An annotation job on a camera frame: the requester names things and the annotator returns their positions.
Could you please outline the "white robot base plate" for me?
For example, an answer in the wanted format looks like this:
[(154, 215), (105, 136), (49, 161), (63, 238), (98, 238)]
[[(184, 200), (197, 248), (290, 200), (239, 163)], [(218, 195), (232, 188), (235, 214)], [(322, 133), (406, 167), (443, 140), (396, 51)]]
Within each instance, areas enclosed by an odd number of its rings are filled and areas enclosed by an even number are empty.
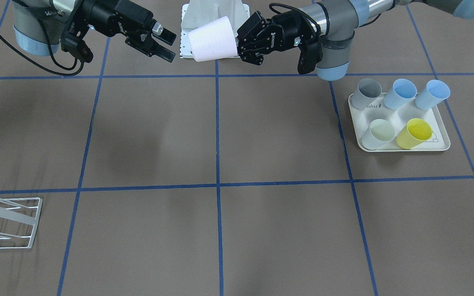
[(216, 19), (228, 16), (237, 40), (237, 29), (250, 17), (248, 5), (240, 0), (191, 0), (182, 6), (181, 58), (193, 58), (188, 33)]

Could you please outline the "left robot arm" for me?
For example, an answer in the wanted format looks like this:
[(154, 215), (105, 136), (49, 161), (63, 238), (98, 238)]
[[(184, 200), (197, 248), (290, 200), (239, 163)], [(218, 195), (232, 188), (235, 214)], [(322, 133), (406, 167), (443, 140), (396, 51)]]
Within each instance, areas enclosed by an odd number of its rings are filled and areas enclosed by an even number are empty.
[(325, 81), (346, 75), (357, 28), (372, 24), (380, 15), (409, 0), (322, 0), (296, 8), (269, 4), (273, 17), (253, 13), (237, 30), (237, 54), (241, 60), (261, 65), (271, 52), (300, 50), (300, 75), (317, 72)]

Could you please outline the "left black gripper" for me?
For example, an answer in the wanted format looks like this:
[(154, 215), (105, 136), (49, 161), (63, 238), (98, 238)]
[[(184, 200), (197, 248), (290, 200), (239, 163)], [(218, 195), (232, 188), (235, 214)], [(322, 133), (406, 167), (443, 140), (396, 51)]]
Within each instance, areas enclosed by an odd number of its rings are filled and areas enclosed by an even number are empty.
[(237, 53), (244, 62), (261, 65), (271, 52), (300, 50), (297, 71), (308, 74), (322, 59), (321, 28), (302, 11), (288, 11), (272, 18), (253, 13), (237, 30)]

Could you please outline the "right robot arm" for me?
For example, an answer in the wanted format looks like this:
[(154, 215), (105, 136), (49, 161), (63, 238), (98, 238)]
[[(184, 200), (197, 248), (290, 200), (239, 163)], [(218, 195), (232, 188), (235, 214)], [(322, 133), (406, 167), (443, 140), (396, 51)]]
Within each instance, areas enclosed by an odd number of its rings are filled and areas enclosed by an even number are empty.
[(14, 0), (14, 32), (19, 48), (0, 40), (19, 56), (48, 56), (63, 70), (48, 73), (75, 76), (93, 53), (84, 37), (94, 29), (107, 37), (121, 34), (125, 43), (146, 56), (172, 62), (175, 53), (158, 43), (173, 45), (176, 35), (153, 17), (153, 12), (130, 0)]

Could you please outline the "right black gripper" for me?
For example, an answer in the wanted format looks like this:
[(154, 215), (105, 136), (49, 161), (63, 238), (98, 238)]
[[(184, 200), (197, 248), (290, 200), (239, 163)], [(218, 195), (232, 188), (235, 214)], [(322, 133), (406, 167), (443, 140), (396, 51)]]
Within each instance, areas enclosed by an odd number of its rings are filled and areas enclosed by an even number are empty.
[(60, 46), (77, 60), (91, 62), (93, 53), (83, 39), (93, 26), (107, 37), (124, 35), (127, 45), (148, 57), (173, 62), (175, 53), (155, 39), (171, 46), (177, 36), (155, 23), (151, 11), (130, 0), (77, 0), (62, 30)]

